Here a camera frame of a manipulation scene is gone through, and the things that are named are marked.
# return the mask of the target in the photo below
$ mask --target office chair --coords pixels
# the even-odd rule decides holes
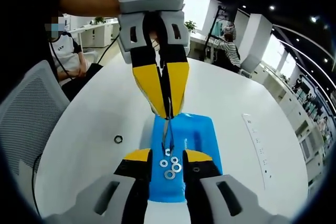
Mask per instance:
[[[33,206],[33,163],[69,104],[49,63],[32,67],[0,104],[0,144],[18,188]]]

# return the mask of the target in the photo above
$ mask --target office desk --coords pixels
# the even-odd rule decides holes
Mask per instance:
[[[206,43],[206,37],[200,33],[191,33],[190,35],[190,40],[193,43],[190,43],[190,55],[194,52],[196,47],[201,47],[201,49],[203,50],[204,45]],[[215,40],[213,38],[210,38],[209,42],[208,42],[208,46],[210,47],[210,63],[212,63],[214,61],[214,49],[218,47],[219,41]]]
[[[97,25],[86,25],[86,26],[79,27],[79,28],[74,29],[74,30],[70,30],[69,33],[71,33],[72,35],[78,34],[79,44],[80,44],[80,46],[82,48],[82,51],[83,51],[82,33],[86,32],[86,31],[89,31],[89,30],[102,28],[102,27],[107,26],[107,25],[116,25],[116,24],[118,24],[117,20],[106,22],[106,23],[101,23],[101,24],[97,24]]]
[[[213,120],[225,174],[254,191],[268,211],[292,217],[307,198],[307,172],[295,133],[279,105],[254,81],[197,60],[189,63],[183,112]],[[264,139],[276,189],[264,189],[264,171],[243,113],[253,117]],[[69,209],[77,193],[113,173],[123,157],[151,137],[153,120],[131,65],[115,56],[70,103],[50,136],[35,186],[42,216]],[[121,144],[114,143],[116,135],[123,136]],[[149,202],[151,214],[145,223],[189,223],[186,207]]]

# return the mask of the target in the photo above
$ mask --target black o-ring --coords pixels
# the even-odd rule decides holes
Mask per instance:
[[[114,137],[114,142],[115,142],[116,144],[120,144],[120,143],[122,142],[122,140],[123,140],[123,138],[122,138],[121,135],[116,135],[116,136]]]

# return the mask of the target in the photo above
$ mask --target black cable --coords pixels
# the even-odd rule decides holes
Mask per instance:
[[[54,50],[54,47],[52,46],[51,41],[50,41],[49,43],[50,43],[51,49],[52,49],[52,51],[53,51],[53,53],[54,53],[54,55],[55,55],[55,57],[56,57],[56,59],[57,59],[59,65],[62,67],[63,71],[67,74],[67,76],[68,76],[71,80],[73,80],[73,78],[69,75],[68,71],[67,71],[67,70],[64,68],[64,66],[62,65],[61,61],[58,59],[57,54],[55,53],[55,50]]]
[[[37,211],[37,213],[38,213],[38,215],[41,217],[41,214],[40,214],[40,212],[39,212],[39,210],[38,210],[38,207],[37,207],[37,203],[36,203],[36,198],[35,198],[35,187],[34,187],[34,177],[35,177],[35,167],[36,167],[36,163],[37,163],[37,161],[38,161],[38,159],[40,158],[42,156],[42,153],[41,154],[39,154],[36,158],[35,158],[35,160],[34,160],[34,164],[33,164],[33,173],[32,173],[32,181],[31,181],[31,192],[33,193],[33,200],[34,200],[34,205],[35,205],[35,208],[36,208],[36,211]]]
[[[107,49],[105,49],[105,51],[103,52],[102,56],[100,57],[100,59],[98,60],[97,64],[99,64],[99,62],[101,61],[101,59],[104,57],[105,53],[107,52],[107,50],[109,50],[109,48],[117,41],[119,37],[119,34],[116,36],[116,38],[112,41],[112,43],[107,47]]]

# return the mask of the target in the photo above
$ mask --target blue foam block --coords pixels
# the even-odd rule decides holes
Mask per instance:
[[[170,157],[163,156],[162,153],[161,143],[164,122],[165,120],[158,116],[154,121],[151,144],[153,167],[149,200],[157,202],[185,202],[183,170],[176,173],[176,177],[173,180],[168,180],[164,177],[164,172],[171,169],[172,166]],[[180,114],[171,120],[171,126],[175,145],[173,156],[178,158],[178,162],[181,165],[183,165],[183,151],[185,149],[195,150],[211,156],[218,170],[223,174],[215,129],[210,118],[200,115]],[[168,129],[165,148],[169,148],[170,140],[171,131]],[[160,166],[162,159],[168,161],[168,167],[163,168]]]

